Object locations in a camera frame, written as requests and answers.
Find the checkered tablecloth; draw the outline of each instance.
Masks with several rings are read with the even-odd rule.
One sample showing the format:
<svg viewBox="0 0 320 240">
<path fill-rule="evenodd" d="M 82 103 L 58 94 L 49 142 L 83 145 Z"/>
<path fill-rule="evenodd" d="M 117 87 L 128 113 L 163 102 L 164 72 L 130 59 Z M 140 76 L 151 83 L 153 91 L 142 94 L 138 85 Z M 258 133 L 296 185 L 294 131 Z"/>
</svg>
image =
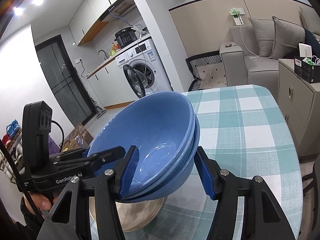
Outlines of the checkered tablecloth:
<svg viewBox="0 0 320 240">
<path fill-rule="evenodd" d="M 183 93 L 200 123 L 200 142 L 208 157 L 234 175 L 262 176 L 280 203 L 295 237 L 302 218 L 302 182 L 297 153 L 287 124 L 271 93 L 245 85 Z M 194 166 L 188 180 L 166 197 L 147 226 L 126 233 L 127 240 L 204 240 L 217 201 L 204 193 Z M 233 239 L 240 239 L 244 199 L 239 198 Z M 92 239 L 97 239 L 92 220 Z"/>
</svg>

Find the range hood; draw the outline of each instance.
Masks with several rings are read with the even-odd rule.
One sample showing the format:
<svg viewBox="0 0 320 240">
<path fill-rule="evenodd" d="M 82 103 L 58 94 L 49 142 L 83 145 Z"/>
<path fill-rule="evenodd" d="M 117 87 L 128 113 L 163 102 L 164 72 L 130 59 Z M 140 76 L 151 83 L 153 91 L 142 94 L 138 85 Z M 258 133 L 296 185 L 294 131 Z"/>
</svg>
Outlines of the range hood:
<svg viewBox="0 0 320 240">
<path fill-rule="evenodd" d="M 116 16 L 124 16 L 135 7 L 134 0 L 117 0 L 99 18 L 100 22 L 111 22 L 117 20 Z"/>
</svg>

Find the faucet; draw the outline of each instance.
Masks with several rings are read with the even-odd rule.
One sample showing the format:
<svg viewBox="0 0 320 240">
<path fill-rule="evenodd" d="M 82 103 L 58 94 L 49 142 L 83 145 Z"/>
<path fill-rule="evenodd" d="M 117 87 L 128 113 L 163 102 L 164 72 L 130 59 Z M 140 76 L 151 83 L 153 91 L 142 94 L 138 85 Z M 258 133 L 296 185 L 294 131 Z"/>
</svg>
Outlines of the faucet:
<svg viewBox="0 0 320 240">
<path fill-rule="evenodd" d="M 99 55 L 99 53 L 100 53 L 101 51 L 103 51 L 103 52 L 104 52 L 104 55 L 106 55 L 105 60 L 107 60 L 107 59 L 108 59 L 108 56 L 107 56 L 106 52 L 105 52 L 103 49 L 99 50 L 98 55 Z"/>
</svg>

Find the human hand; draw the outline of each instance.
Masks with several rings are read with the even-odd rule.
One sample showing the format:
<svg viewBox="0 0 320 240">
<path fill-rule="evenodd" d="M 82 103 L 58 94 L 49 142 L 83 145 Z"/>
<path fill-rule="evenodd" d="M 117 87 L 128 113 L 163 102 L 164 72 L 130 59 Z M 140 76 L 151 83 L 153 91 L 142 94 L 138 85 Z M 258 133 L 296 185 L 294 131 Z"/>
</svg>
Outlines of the human hand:
<svg viewBox="0 0 320 240">
<path fill-rule="evenodd" d="M 35 192 L 35 191 L 30 191 L 29 194 L 30 194 L 33 202 L 35 203 L 36 207 L 38 207 L 39 209 L 44 209 L 44 210 L 48 210 L 48 211 L 51 209 L 51 203 L 46 196 L 42 195 L 39 192 Z M 35 215 L 35 213 L 32 210 L 25 195 L 23 195 L 23 198 L 24 198 L 24 203 L 25 203 L 27 209 L 30 211 L 31 214 Z M 53 199 L 53 201 L 52 201 L 53 204 L 56 202 L 57 199 L 58 199 L 58 196 Z"/>
</svg>

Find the washing machine door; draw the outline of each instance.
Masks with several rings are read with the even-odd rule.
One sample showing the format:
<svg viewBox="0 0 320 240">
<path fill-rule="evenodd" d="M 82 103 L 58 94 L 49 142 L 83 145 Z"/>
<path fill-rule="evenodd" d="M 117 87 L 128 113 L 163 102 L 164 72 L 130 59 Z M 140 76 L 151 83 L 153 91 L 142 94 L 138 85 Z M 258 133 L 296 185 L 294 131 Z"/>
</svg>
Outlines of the washing machine door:
<svg viewBox="0 0 320 240">
<path fill-rule="evenodd" d="M 146 77 L 140 71 L 132 68 L 130 65 L 123 66 L 124 75 L 138 98 L 146 96 L 145 86 L 148 85 Z"/>
</svg>

